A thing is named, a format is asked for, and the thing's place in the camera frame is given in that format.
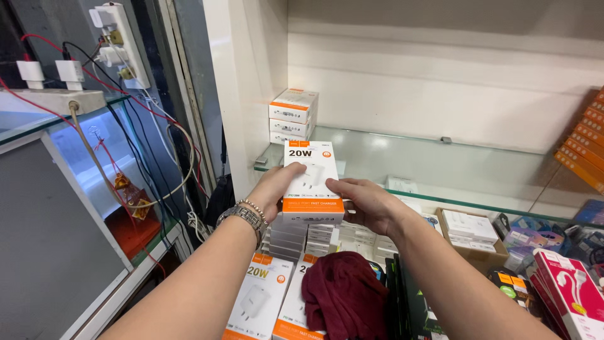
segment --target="white wall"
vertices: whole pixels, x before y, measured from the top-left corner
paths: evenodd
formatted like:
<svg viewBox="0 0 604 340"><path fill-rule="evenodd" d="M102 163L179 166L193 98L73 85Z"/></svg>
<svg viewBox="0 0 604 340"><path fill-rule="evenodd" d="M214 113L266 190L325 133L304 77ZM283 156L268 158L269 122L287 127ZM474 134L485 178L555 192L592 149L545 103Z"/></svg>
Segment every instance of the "white wall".
<svg viewBox="0 0 604 340"><path fill-rule="evenodd" d="M268 103L288 85L286 0L204 0L237 199L254 187L269 145Z"/></svg>
<svg viewBox="0 0 604 340"><path fill-rule="evenodd" d="M604 84L598 0L289 1L319 125L545 153Z"/></svg>

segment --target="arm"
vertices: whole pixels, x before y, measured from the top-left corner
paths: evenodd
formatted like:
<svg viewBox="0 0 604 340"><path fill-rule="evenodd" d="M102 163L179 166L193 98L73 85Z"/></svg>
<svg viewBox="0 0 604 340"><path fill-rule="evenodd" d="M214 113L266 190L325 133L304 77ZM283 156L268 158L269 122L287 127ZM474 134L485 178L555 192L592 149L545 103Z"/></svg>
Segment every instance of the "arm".
<svg viewBox="0 0 604 340"><path fill-rule="evenodd" d="M273 220L277 201L304 170L299 163L272 168L248 199ZM208 241L101 339L220 339L256 242L256 233L245 220L226 218Z"/></svg>
<svg viewBox="0 0 604 340"><path fill-rule="evenodd" d="M558 339L464 260L416 212L368 180L328 179L342 193L344 219L395 243L399 255L452 339Z"/></svg>

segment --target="hand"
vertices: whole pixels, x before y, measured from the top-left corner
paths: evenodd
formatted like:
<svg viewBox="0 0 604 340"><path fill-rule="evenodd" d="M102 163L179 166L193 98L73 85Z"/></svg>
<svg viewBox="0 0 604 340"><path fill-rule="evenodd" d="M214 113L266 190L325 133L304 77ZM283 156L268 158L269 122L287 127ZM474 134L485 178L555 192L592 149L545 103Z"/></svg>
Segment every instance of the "hand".
<svg viewBox="0 0 604 340"><path fill-rule="evenodd" d="M267 221L272 222L277 217L277 202L285 194L294 177L306 171L306 165L293 162L285 168L275 166L266 171L256 187L248 196L248 200L264 212Z"/></svg>
<svg viewBox="0 0 604 340"><path fill-rule="evenodd" d="M369 180L328 178L325 185L331 191L341 193L342 198L351 200L344 202L344 221L361 224L379 235L392 238L402 231L402 219L413 213L398 198Z"/></svg>

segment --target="maroon cloth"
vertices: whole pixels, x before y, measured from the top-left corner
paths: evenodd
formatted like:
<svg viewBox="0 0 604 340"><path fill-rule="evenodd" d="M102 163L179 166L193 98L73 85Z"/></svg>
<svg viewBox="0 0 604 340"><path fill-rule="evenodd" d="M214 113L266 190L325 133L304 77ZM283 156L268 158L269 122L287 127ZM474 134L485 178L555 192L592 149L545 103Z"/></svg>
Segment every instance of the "maroon cloth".
<svg viewBox="0 0 604 340"><path fill-rule="evenodd" d="M327 331L326 340L388 339L387 296L367 260L355 252L320 257L302 279L306 325Z"/></svg>

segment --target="metal watch strap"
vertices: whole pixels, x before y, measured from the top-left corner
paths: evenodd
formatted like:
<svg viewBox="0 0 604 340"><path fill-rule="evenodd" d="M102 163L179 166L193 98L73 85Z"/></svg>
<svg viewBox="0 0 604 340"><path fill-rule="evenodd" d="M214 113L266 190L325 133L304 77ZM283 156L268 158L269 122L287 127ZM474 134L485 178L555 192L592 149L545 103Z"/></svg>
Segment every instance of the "metal watch strap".
<svg viewBox="0 0 604 340"><path fill-rule="evenodd" d="M220 217L216 221L216 227L218 227L222 223L222 221L224 221L224 219L229 216L239 216L244 219L247 223L249 223L250 226L252 226L254 231L256 231L256 249L258 249L258 247L260 247L260 228L263 225L262 220L258 217L258 215L256 215L256 213L254 213L254 211L252 211L251 209L248 209L244 206L234 206L232 208L227 209L220 215Z"/></svg>

